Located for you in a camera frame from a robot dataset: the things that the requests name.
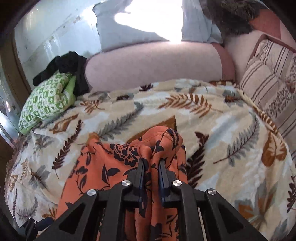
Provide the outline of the leaf pattern fleece blanket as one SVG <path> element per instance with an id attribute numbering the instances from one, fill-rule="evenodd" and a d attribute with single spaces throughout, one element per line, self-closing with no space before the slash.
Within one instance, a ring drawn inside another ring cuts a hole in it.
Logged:
<path id="1" fill-rule="evenodd" d="M 220 193 L 267 240 L 295 225 L 292 149 L 270 117 L 230 82 L 191 79 L 90 92 L 27 134 L 9 162 L 5 199 L 18 225 L 57 219 L 89 189 L 105 191 L 142 160 L 140 207 L 125 240 L 178 240 L 161 206 L 158 162 L 192 188 Z"/>

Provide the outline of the green white patterned pillow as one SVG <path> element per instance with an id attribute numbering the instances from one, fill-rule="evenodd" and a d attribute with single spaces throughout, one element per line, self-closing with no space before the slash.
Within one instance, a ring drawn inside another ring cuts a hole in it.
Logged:
<path id="1" fill-rule="evenodd" d="M 39 122 L 64 112 L 74 104 L 75 83 L 75 76 L 60 72 L 40 83 L 23 106 L 18 123 L 20 133 L 26 135 Z"/>

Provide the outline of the striped beige pillow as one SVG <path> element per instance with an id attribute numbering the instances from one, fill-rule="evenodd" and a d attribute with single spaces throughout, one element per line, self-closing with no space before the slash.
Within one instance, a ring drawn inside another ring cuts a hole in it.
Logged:
<path id="1" fill-rule="evenodd" d="M 240 88 L 273 120 L 295 161 L 295 52 L 262 40 L 247 63 Z"/>

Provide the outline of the black garment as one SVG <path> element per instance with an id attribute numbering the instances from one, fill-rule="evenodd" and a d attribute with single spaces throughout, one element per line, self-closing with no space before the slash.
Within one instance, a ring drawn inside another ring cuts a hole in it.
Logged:
<path id="1" fill-rule="evenodd" d="M 73 94 L 81 96 L 90 91 L 90 87 L 85 78 L 85 66 L 87 59 L 78 55 L 74 51 L 69 51 L 62 56 L 56 56 L 47 67 L 33 78 L 33 85 L 38 86 L 43 81 L 49 79 L 55 72 L 70 73 L 76 77 Z"/>

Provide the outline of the grey pillow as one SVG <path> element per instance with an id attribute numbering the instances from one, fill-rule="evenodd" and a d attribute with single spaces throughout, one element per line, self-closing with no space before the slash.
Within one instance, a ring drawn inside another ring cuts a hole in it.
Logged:
<path id="1" fill-rule="evenodd" d="M 222 43 L 206 1 L 102 1 L 93 7 L 102 51 L 156 41 Z"/>

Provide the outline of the dark furry blanket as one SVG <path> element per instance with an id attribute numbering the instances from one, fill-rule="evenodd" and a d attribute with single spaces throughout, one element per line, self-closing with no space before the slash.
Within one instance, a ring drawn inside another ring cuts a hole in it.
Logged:
<path id="1" fill-rule="evenodd" d="M 239 36 L 253 31 L 251 20 L 266 6 L 259 1 L 205 0 L 200 1 L 203 13 L 219 28 L 223 37 Z"/>

